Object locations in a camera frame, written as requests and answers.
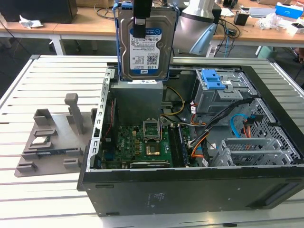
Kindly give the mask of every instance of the cpu chip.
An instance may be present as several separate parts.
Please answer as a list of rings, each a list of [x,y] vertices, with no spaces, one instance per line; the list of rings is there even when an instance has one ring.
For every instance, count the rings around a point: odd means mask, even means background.
[[[147,156],[159,156],[160,144],[159,143],[147,143],[146,144],[146,155]]]

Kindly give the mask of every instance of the wd hard drive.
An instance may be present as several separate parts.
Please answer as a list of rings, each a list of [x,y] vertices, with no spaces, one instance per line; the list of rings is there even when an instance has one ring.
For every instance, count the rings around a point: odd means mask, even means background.
[[[145,38],[133,37],[132,9],[121,7],[118,12],[121,79],[165,80],[177,17],[174,8],[152,8]]]

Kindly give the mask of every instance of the motherboard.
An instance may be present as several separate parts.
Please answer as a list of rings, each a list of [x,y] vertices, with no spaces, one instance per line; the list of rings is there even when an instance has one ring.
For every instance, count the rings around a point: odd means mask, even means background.
[[[159,129],[151,123],[119,126],[116,146],[103,148],[101,166],[105,169],[185,167],[189,140],[187,126],[160,125]]]

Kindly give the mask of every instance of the slotted metal worktable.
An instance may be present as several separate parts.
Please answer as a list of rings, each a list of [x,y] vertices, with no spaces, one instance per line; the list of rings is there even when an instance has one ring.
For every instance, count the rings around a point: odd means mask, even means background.
[[[303,227],[304,191],[272,210],[99,218],[85,192],[78,192],[78,173],[16,178],[14,169],[27,142],[38,108],[67,113],[66,93],[78,93],[79,108],[98,103],[107,61],[115,57],[41,56],[29,60],[0,100],[0,227],[134,227],[180,228]],[[304,132],[304,92],[276,64],[262,59],[176,58],[175,62],[250,65]]]

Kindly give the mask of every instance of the blue drive bay latch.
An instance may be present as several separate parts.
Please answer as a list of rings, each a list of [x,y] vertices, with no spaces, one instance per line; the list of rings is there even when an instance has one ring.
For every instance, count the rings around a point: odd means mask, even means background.
[[[207,89],[226,89],[215,70],[202,70],[201,74],[207,84]]]

